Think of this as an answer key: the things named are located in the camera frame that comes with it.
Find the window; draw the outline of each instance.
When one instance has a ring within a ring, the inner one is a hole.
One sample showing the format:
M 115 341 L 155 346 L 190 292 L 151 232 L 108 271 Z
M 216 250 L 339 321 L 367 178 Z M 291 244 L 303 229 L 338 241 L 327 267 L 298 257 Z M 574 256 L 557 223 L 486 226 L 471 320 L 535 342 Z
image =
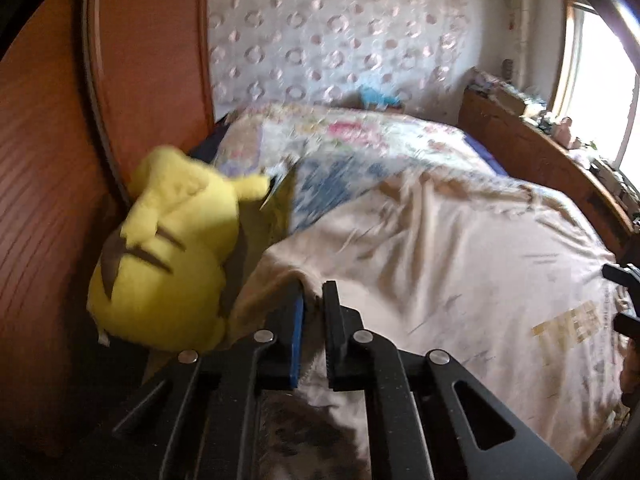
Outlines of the window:
M 585 0 L 570 0 L 554 112 L 640 187 L 640 78 L 620 40 Z

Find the black metal bracket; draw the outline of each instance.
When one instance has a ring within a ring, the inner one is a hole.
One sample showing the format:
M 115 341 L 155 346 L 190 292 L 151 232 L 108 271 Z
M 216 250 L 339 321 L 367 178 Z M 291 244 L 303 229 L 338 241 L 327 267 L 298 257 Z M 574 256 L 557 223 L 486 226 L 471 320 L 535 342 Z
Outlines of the black metal bracket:
M 636 310 L 636 305 L 640 305 L 640 270 L 633 264 L 627 264 L 625 267 L 604 264 L 602 276 L 610 282 L 626 287 L 634 304 L 635 315 L 625 312 L 616 314 L 613 319 L 613 330 L 640 342 L 640 319 Z
M 249 480 L 260 392 L 298 382 L 302 286 L 225 351 L 184 351 L 67 457 L 69 480 Z M 573 480 L 575 473 L 443 350 L 399 351 L 322 288 L 329 386 L 363 390 L 375 480 Z

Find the cabinet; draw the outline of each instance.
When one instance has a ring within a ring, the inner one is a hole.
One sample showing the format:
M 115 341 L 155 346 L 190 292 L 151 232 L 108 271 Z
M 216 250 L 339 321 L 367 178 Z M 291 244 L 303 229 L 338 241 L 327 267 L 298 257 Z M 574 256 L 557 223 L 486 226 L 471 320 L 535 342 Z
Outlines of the cabinet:
M 617 258 L 637 243 L 625 211 L 598 179 L 574 164 L 567 150 L 516 115 L 467 89 L 458 127 L 482 142 L 512 177 L 567 195 Z

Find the white wall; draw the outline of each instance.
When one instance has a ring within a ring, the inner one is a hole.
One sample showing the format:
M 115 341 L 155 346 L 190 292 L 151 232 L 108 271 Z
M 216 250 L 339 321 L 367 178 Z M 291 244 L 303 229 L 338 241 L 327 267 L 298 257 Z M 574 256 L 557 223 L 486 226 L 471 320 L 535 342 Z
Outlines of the white wall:
M 466 13 L 470 25 L 456 62 L 457 71 L 449 83 L 450 95 L 444 101 L 440 113 L 430 114 L 427 119 L 456 123 L 471 67 L 500 75 L 505 36 L 509 32 L 509 18 L 504 0 L 468 0 Z
M 536 0 L 528 86 L 535 87 L 547 102 L 553 93 L 562 57 L 564 20 L 563 0 Z

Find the wooden headboard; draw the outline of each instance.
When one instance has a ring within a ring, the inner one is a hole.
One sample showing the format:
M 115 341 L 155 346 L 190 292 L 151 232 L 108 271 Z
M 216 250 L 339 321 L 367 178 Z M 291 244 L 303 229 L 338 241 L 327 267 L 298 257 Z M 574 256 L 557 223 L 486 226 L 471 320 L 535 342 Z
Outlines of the wooden headboard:
M 151 146 L 190 150 L 213 126 L 206 0 L 83 0 L 88 89 L 119 184 Z
M 58 455 L 140 382 L 86 290 L 140 158 L 210 132 L 205 8 L 44 0 L 0 59 L 0 436 Z

